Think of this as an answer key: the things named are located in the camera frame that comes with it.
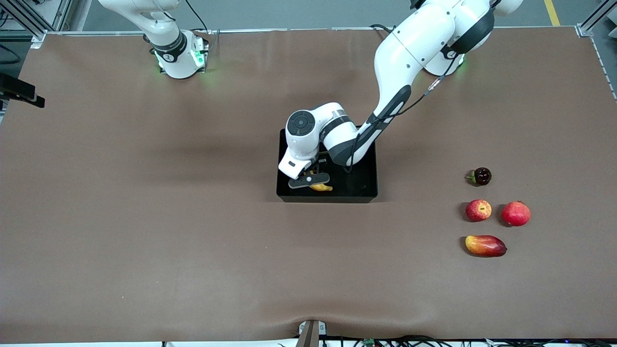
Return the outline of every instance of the dark purple fruit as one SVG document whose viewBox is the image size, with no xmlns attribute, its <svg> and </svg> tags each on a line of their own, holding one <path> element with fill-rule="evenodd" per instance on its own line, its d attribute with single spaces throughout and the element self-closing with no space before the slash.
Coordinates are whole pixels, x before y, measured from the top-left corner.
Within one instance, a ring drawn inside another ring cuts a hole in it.
<svg viewBox="0 0 617 347">
<path fill-rule="evenodd" d="M 471 180 L 475 185 L 485 186 L 489 184 L 491 181 L 491 171 L 485 167 L 478 167 L 476 170 L 473 170 L 471 176 L 468 176 L 467 179 Z"/>
</svg>

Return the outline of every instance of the banana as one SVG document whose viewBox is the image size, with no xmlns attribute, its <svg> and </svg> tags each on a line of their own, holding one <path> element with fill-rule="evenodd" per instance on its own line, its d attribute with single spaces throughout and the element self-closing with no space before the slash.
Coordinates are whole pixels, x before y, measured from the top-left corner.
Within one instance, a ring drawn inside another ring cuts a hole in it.
<svg viewBox="0 0 617 347">
<path fill-rule="evenodd" d="M 310 188 L 315 191 L 332 191 L 331 186 L 326 186 L 323 183 L 319 183 L 318 185 L 312 185 L 310 186 Z"/>
</svg>

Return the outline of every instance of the apple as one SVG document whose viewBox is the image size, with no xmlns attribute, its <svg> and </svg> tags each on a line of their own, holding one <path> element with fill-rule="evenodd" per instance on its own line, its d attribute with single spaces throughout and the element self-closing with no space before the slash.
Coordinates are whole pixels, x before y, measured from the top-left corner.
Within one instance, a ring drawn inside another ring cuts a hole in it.
<svg viewBox="0 0 617 347">
<path fill-rule="evenodd" d="M 513 201 L 507 204 L 502 211 L 502 219 L 513 227 L 527 224 L 531 218 L 531 211 L 522 201 Z"/>
<path fill-rule="evenodd" d="M 472 254 L 482 257 L 500 257 L 508 250 L 502 240 L 491 235 L 469 235 L 465 246 Z"/>
<path fill-rule="evenodd" d="M 476 199 L 468 203 L 465 208 L 465 214 L 472 222 L 480 222 L 481 220 L 487 219 L 491 216 L 492 211 L 491 204 L 481 199 Z"/>
</svg>

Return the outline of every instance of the black tray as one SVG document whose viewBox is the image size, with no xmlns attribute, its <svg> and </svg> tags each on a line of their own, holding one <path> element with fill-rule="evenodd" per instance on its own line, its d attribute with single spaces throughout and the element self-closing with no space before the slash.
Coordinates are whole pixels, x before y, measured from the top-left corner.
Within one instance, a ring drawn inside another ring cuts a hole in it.
<svg viewBox="0 0 617 347">
<path fill-rule="evenodd" d="M 287 150 L 285 129 L 280 132 L 278 143 L 278 162 L 281 161 Z M 326 148 L 320 144 L 320 152 Z M 326 159 L 320 164 L 320 172 L 330 174 L 332 191 L 314 191 L 309 187 L 291 189 L 289 177 L 277 170 L 276 195 L 286 203 L 347 203 L 365 204 L 377 197 L 377 160 L 375 157 L 375 143 L 369 148 L 364 158 L 354 165 L 351 173 L 345 173 L 342 166 L 332 163 L 330 156 L 324 154 L 320 158 Z"/>
</svg>

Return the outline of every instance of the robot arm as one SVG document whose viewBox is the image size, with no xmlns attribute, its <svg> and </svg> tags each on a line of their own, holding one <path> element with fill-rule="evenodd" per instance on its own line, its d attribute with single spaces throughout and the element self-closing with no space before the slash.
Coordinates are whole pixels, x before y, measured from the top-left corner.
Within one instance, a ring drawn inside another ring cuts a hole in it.
<svg viewBox="0 0 617 347">
<path fill-rule="evenodd" d="M 361 160 L 409 100 L 412 81 L 420 70 L 440 52 L 464 54 L 488 39 L 494 24 L 492 3 L 497 1 L 424 1 L 377 48 L 375 74 L 379 102 L 366 122 L 356 127 L 335 102 L 311 111 L 294 112 L 286 125 L 288 148 L 279 163 L 280 171 L 297 180 L 317 159 L 320 142 L 335 164 L 352 166 Z M 520 5 L 521 1 L 500 2 L 506 10 L 511 10 L 513 2 Z"/>
<path fill-rule="evenodd" d="M 166 11 L 180 0 L 99 0 L 141 29 L 154 48 L 161 68 L 173 78 L 187 78 L 205 68 L 207 41 L 188 30 L 180 30 Z"/>
</svg>

